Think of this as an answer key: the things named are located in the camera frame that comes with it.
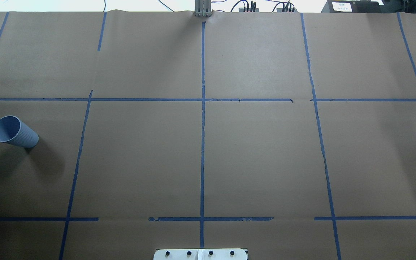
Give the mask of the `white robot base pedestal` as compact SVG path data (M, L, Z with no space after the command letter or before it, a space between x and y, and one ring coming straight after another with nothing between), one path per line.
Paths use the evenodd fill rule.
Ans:
M154 260L248 260L242 248L194 248L156 250Z

